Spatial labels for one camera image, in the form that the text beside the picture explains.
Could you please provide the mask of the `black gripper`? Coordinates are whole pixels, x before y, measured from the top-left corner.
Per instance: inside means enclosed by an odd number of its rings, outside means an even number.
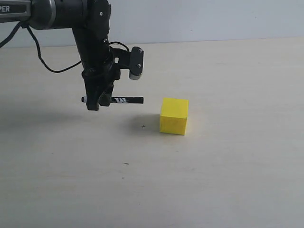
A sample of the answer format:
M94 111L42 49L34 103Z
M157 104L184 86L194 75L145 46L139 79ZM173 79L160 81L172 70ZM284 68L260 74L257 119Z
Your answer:
M73 28L73 35L83 66L86 106L98 111L100 106L110 106L115 77L109 72L114 64L108 34L109 28Z

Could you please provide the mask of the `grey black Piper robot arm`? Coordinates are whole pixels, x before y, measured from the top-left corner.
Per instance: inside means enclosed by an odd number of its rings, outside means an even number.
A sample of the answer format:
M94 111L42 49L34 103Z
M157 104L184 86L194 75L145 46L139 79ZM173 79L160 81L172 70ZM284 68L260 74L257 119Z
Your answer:
M76 65L51 69L42 58L32 30L72 29L83 66L86 97L82 100L89 111L97 111L101 106L110 106L114 82L120 77L108 40L110 16L111 5L106 0L2 0L1 23L16 22L16 26L0 45L10 42L20 28L26 29L36 44L41 63L48 71L59 74Z

